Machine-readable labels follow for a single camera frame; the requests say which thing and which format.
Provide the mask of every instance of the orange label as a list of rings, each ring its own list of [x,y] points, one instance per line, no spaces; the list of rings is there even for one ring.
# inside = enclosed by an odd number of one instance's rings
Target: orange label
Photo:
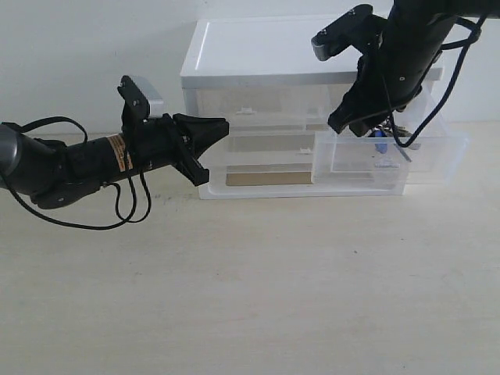
[[[112,135],[108,137],[108,141],[111,144],[113,151],[115,152],[116,161],[118,162],[118,167],[120,168],[120,172],[125,172],[125,141],[122,136],[119,134]],[[131,170],[134,168],[132,164],[132,159],[130,158],[130,154],[127,153],[128,160],[128,169]]]

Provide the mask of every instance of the plastic storage box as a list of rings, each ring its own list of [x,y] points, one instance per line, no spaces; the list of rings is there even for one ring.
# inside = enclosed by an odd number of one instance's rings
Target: plastic storage box
[[[210,182],[201,198],[401,195],[407,184],[442,184],[467,145],[442,117],[412,149],[390,138],[336,135],[327,118],[356,77],[350,48],[328,62],[310,39],[336,16],[198,22],[181,73],[187,113],[223,116],[230,135],[201,163]],[[414,130],[434,107],[435,66],[423,93],[396,122]]]

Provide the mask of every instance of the white lid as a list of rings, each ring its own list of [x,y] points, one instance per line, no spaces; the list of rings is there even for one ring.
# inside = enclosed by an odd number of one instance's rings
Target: white lid
[[[361,54],[353,47],[317,60],[311,39],[338,16],[200,20],[181,72],[185,89],[279,84],[350,84]],[[428,80],[440,80],[435,66]]]

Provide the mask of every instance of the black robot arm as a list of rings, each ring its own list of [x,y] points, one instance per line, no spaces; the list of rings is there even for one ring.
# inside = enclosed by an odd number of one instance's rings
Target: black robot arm
[[[372,12],[371,5],[359,5],[312,40],[322,61],[350,45],[362,53],[356,82],[328,121],[337,133],[349,126],[361,137],[393,110],[404,110],[442,51],[464,48],[465,58],[485,19],[500,17],[500,0],[395,0],[388,19]],[[462,16],[481,19],[473,23]],[[443,45],[456,24],[469,28],[470,38]]]
[[[75,123],[71,119],[55,117],[26,127],[2,123],[0,187],[28,195],[42,209],[57,209],[164,166],[175,167],[195,186],[207,183],[209,171],[198,158],[228,135],[227,121],[164,114],[163,100],[140,77],[124,76],[118,91],[125,100],[121,134],[91,141],[85,135],[84,142],[68,146],[24,132],[54,122]]]

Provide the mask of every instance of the white table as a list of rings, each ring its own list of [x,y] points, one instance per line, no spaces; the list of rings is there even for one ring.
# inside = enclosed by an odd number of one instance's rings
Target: white table
[[[199,201],[169,168],[147,223],[88,233],[2,192],[0,372],[497,374],[500,123],[457,127],[452,185],[403,197]]]

